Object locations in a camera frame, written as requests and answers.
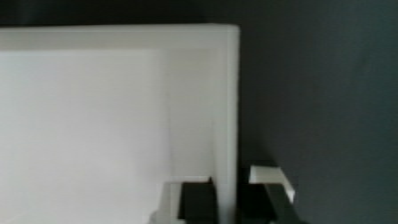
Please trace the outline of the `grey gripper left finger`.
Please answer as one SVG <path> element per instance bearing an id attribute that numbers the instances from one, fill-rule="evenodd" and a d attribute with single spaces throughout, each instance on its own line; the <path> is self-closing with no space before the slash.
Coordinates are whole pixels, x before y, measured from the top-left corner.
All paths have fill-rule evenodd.
<path id="1" fill-rule="evenodd" d="M 219 224 L 217 191 L 214 179 L 182 185 L 178 219 L 185 224 Z"/>

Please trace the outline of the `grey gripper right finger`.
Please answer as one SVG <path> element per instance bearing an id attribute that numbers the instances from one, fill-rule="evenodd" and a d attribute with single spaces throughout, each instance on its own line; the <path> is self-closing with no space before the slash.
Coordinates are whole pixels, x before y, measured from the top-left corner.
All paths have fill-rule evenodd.
<path id="1" fill-rule="evenodd" d="M 283 169 L 251 165 L 238 186 L 238 224 L 306 224 L 295 208 L 295 189 Z"/>

